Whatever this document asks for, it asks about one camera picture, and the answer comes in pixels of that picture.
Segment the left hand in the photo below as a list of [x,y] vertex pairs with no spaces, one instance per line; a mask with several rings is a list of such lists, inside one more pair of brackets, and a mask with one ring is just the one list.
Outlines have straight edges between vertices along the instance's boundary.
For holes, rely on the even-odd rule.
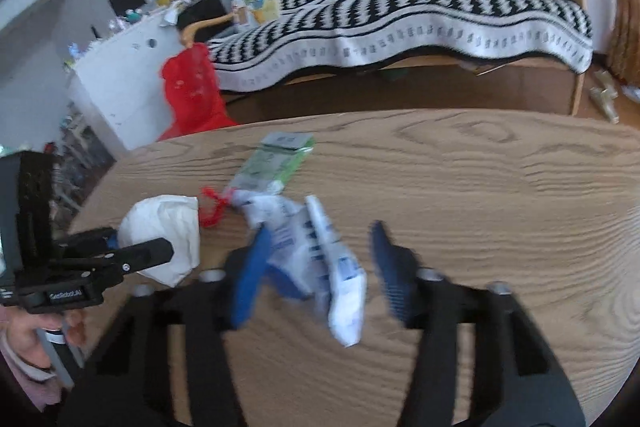
[[62,331],[66,343],[80,347],[86,341],[86,312],[70,310],[60,314],[29,314],[17,307],[1,308],[1,325],[6,329],[6,340],[15,354],[38,369],[50,369],[51,361],[37,335],[38,329]]

